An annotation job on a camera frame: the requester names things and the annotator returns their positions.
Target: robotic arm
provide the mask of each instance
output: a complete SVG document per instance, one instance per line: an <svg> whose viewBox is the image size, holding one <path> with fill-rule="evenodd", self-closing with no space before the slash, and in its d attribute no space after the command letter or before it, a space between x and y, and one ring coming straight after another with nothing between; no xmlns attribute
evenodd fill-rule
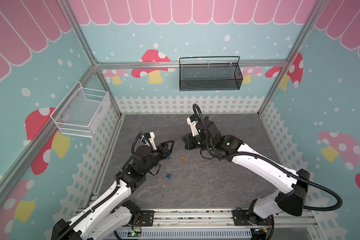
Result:
<svg viewBox="0 0 360 240"><path fill-rule="evenodd" d="M288 169L259 154L237 137L222 136L216 124L210 121L208 116L203 118L197 104L193 105L193 111L194 114L187 118L192 133L182 138L185 149L199 148L200 154L206 150L212 157L219 160L226 159L250 169L278 188L267 197L253 200L247 212L252 224L257 224L258 220L280 212L301 216L303 209L331 211L341 207L340 196L330 189L310 182L309 172L306 170ZM337 204L331 207L304 206L308 185L333 195L337 199Z"/></svg>
<svg viewBox="0 0 360 240"><path fill-rule="evenodd" d="M132 144L131 156L115 175L115 182L95 202L68 222L61 219L53 226L52 240L101 240L121 226L135 224L140 216L140 208L132 201L126 201L145 180L146 174L155 175L160 170L159 162L170 156L174 141L162 142L155 146L153 132L140 132ZM144 145L134 151L135 144L141 140ZM159 166L153 174L151 170Z"/></svg>

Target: basket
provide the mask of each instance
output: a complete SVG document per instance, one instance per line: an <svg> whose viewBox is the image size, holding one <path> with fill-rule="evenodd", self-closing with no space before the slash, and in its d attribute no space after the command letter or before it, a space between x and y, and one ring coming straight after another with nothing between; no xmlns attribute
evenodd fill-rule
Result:
<svg viewBox="0 0 360 240"><path fill-rule="evenodd" d="M108 92L83 88L77 82L51 118L62 134L93 137L109 106Z"/></svg>
<svg viewBox="0 0 360 240"><path fill-rule="evenodd" d="M239 90L243 81L239 60L238 56L180 58L180 91Z"/></svg>

